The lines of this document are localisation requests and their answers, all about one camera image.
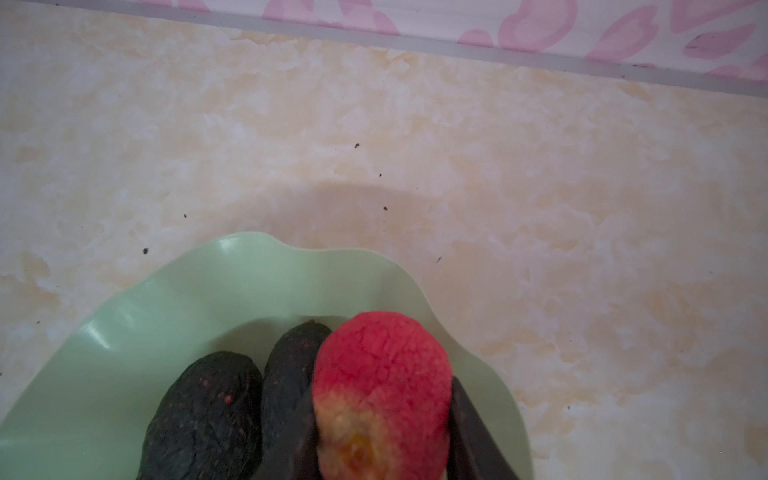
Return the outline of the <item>dark avocado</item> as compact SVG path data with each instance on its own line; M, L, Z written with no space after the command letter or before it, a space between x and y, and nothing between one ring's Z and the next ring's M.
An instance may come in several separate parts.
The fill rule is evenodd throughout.
M249 479L262 459L262 374L219 351L174 381L149 422L139 479Z
M283 334L265 368L261 398L262 451L278 443L303 396L310 389L318 351L331 329L314 320Z

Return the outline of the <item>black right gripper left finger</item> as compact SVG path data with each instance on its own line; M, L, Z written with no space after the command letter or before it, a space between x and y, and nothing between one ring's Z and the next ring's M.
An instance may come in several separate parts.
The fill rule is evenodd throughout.
M278 443L264 456L253 480L321 480L318 430L312 394L302 397Z

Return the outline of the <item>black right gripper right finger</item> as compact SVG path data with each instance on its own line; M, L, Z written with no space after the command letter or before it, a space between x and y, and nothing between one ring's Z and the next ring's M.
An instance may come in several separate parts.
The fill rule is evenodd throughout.
M519 480L457 377L448 417L448 480Z

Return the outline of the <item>red yellow peach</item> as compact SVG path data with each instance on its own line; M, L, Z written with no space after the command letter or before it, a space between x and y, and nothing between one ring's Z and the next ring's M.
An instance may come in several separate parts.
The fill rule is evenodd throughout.
M325 479L440 479L453 371L416 320L360 313L322 344L312 383Z

